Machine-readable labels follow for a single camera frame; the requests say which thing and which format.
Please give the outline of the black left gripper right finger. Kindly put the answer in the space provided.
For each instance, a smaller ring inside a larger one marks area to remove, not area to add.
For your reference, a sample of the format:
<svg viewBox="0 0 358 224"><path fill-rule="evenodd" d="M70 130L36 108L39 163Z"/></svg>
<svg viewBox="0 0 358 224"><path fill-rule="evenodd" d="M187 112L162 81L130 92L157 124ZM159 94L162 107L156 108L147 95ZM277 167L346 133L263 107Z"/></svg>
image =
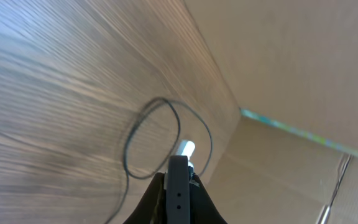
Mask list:
<svg viewBox="0 0 358 224"><path fill-rule="evenodd" d="M190 180L190 214L191 224L227 224L196 174Z"/></svg>

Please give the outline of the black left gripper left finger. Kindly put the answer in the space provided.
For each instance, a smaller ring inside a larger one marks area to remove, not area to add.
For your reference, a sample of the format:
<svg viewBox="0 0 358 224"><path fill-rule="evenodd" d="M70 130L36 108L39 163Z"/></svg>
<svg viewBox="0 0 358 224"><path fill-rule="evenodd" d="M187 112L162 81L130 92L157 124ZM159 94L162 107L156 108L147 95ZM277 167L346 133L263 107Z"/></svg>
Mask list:
<svg viewBox="0 0 358 224"><path fill-rule="evenodd" d="M166 224L164 173L156 173L124 224Z"/></svg>

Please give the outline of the smartphone with light blue screen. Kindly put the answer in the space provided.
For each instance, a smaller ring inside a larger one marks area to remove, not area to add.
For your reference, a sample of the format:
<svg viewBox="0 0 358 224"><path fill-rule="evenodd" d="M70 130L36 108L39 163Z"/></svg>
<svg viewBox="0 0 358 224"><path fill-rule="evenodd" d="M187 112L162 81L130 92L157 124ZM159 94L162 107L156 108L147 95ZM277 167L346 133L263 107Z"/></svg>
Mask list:
<svg viewBox="0 0 358 224"><path fill-rule="evenodd" d="M166 176L167 224L190 224L190 175L186 156L171 156Z"/></svg>

